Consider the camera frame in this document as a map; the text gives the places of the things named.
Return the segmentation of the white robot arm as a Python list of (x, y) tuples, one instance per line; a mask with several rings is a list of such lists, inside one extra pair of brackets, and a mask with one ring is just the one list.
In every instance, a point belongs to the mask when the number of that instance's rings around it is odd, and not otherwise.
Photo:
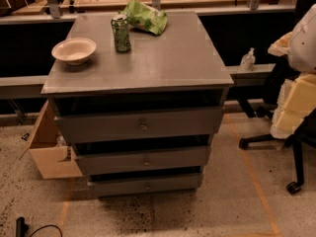
[(281, 86), (270, 130), (274, 138), (286, 139), (316, 108), (316, 5), (268, 53), (286, 55), (289, 66), (300, 72), (294, 81), (285, 80)]

